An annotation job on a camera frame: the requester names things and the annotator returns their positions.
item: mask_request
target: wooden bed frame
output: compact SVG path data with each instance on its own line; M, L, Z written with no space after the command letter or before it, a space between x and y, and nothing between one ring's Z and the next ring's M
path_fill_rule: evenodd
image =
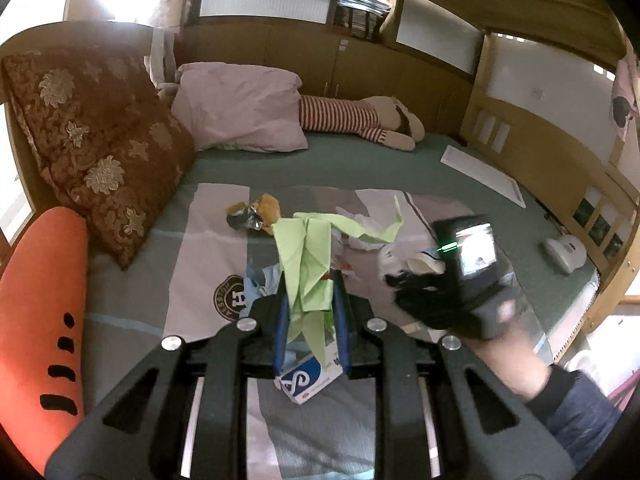
M462 137L545 205L585 245L587 253L601 273L598 296L576 329L593 331L623 299L626 290L640 269L640 215L638 190L612 167L603 164L582 143L554 124L536 114L508 102L489 97L488 85L496 49L495 36L486 36L465 119ZM486 138L481 132L487 117L495 118ZM492 145L498 131L508 124L508 135L500 152ZM616 143L614 150L620 147ZM589 188L601 193L589 221L582 227L574 213ZM618 212L618 220L611 226L600 245L588 235L600 212L607 204ZM620 252L612 260L604 256L614 232L623 219L632 225L631 232Z
M7 54L53 46L99 44L108 47L123 43L137 47L140 54L145 56L150 52L151 41L152 29L143 25L61 22L35 27L12 37L0 45L0 59ZM620 184L619 175L616 179L610 176L609 168L565 131L531 112L489 97L486 92L494 55L495 38L487 36L461 127L462 137L529 189L569 232L584 243L589 256L602 274L598 297L580 324L585 330L593 330L622 300L637 269L640 269L639 194L630 184ZM7 101L8 97L0 82L0 103ZM33 210L29 221L33 221L58 202L38 172L30 146L16 123L12 108L6 106L5 112L18 174ZM485 143L479 140L479 131L482 117L487 115L495 118L495 124L488 142ZM496 152L491 146L502 124L508 124L510 130L502 150ZM573 216L586 190L591 187L599 190L602 198L583 228ZM618 225L612 226L609 235L599 246L588 235L588 231L607 203L613 205L622 217L627 218L632 224L628 240L618 256L611 261L604 257L603 250ZM11 255L11 246L12 244L0 235L0 272Z

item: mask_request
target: screen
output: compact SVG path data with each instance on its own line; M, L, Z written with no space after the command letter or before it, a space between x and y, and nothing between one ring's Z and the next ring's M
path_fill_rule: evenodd
M456 233L458 258L463 278L470 278L495 263L491 224L480 224Z

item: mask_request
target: cabinet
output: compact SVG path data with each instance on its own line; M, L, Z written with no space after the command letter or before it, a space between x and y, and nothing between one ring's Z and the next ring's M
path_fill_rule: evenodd
M271 26L265 23L213 23L185 27L184 60L264 65Z
M344 38L335 58L329 97L364 99L394 95L406 54L367 41Z
M460 130L472 82L427 61L406 56L395 97L424 124L427 132Z
M265 65L298 74L301 94L329 95L339 42L335 34L273 25Z
M305 25L238 21L185 27L185 59L274 66L295 72L307 95L394 96L427 132L456 134L472 89L468 76L386 46Z

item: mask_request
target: cushion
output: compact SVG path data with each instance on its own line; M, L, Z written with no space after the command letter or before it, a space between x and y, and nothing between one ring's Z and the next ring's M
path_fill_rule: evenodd
M298 121L300 78L293 72L220 62L180 67L172 112L196 147L292 152L308 147Z
M194 157L133 50L52 49L2 60L40 174L125 269Z
M82 419L87 231L55 207L25 232L0 279L0 424L41 474Z

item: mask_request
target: hand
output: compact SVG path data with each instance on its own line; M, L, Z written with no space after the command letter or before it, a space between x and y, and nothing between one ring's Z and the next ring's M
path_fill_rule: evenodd
M516 324L496 339L463 340L505 386L525 402L544 389L551 375L551 368L534 352L529 335Z

